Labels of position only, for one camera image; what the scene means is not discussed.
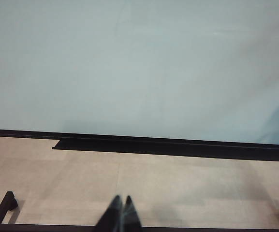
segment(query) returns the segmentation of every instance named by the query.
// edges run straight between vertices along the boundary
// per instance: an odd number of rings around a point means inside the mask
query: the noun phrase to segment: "beige tile floor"
[[[52,150],[56,140],[0,137],[4,222],[93,225],[130,194],[145,226],[279,228],[279,162]]]

